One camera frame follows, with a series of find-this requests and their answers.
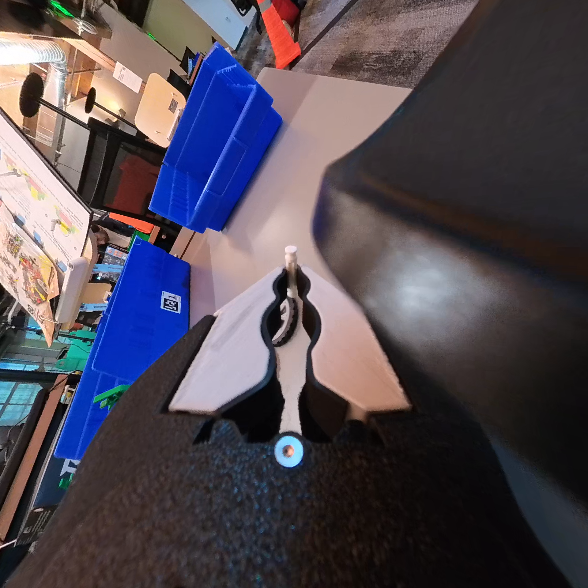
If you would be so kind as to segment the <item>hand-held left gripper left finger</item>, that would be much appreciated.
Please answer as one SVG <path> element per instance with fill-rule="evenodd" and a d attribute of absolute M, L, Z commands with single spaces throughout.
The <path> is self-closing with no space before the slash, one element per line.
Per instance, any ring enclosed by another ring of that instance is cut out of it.
<path fill-rule="evenodd" d="M 275 360 L 262 334 L 262 319 L 276 301 L 277 267 L 222 306 L 179 384 L 168 409 L 198 415 L 221 414 L 262 385 Z"/>

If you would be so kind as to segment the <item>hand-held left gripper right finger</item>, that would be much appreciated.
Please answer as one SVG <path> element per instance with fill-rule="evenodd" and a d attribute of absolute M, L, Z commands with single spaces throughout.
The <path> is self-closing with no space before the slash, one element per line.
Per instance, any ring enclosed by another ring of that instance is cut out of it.
<path fill-rule="evenodd" d="M 305 300 L 318 313 L 311 350 L 316 381 L 348 404 L 348 416 L 410 410 L 411 404 L 364 313 L 345 293 L 310 267 Z"/>

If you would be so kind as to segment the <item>blue bin with white label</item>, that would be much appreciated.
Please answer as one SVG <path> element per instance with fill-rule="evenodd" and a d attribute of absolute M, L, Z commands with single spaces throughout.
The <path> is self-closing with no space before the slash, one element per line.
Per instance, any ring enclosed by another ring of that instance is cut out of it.
<path fill-rule="evenodd" d="M 190 265 L 135 242 L 98 325 L 62 432 L 58 459 L 79 461 L 108 415 L 94 398 L 131 385 L 189 329 Z"/>

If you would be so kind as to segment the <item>grey toy rod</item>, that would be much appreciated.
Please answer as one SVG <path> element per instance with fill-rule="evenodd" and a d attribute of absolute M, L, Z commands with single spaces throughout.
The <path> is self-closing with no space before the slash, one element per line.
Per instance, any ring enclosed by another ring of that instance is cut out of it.
<path fill-rule="evenodd" d="M 287 294 L 289 298 L 298 298 L 298 248 L 295 245 L 285 247 L 285 269 L 288 275 Z"/>

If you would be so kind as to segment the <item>large glossy black object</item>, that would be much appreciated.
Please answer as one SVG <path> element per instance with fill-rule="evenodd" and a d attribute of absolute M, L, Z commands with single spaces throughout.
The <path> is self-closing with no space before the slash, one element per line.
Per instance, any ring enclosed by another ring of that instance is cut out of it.
<path fill-rule="evenodd" d="M 398 374 L 481 425 L 587 587 L 587 1 L 479 1 L 326 168 L 313 234 Z"/>

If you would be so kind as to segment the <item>blue plastic bin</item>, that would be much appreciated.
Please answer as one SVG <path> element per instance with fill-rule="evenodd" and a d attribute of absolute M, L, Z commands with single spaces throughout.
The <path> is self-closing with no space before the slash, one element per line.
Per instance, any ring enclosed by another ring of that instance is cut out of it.
<path fill-rule="evenodd" d="M 219 43 L 202 61 L 149 209 L 221 231 L 282 125 L 270 94 Z"/>

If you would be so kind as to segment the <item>white picture poster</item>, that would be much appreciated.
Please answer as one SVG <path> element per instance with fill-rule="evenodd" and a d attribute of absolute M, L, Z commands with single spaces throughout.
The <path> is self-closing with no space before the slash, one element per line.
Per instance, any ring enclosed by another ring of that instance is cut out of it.
<path fill-rule="evenodd" d="M 1 110 L 1 286 L 51 347 L 84 303 L 97 261 L 92 213 Z"/>

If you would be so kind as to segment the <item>beige chair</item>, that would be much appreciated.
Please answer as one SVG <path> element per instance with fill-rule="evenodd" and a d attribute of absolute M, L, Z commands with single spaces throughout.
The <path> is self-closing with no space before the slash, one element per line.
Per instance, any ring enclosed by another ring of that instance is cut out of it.
<path fill-rule="evenodd" d="M 151 73 L 135 115 L 135 126 L 149 140 L 166 149 L 186 104 L 181 92 L 159 74 Z"/>

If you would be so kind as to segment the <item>orange bag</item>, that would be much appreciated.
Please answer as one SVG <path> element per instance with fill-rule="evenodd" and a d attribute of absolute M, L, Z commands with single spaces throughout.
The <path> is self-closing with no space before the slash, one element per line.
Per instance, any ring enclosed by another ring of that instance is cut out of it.
<path fill-rule="evenodd" d="M 293 64 L 302 50 L 293 37 L 305 1 L 252 1 L 261 17 L 275 55 L 275 67 L 283 70 Z"/>

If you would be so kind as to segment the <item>silver air duct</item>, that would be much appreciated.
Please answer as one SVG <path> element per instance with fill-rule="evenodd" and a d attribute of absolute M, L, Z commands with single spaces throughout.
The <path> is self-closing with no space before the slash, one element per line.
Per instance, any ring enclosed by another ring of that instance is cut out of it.
<path fill-rule="evenodd" d="M 52 68 L 56 91 L 65 93 L 68 62 L 63 48 L 51 40 L 15 40 L 1 38 L 1 65 L 47 63 Z"/>

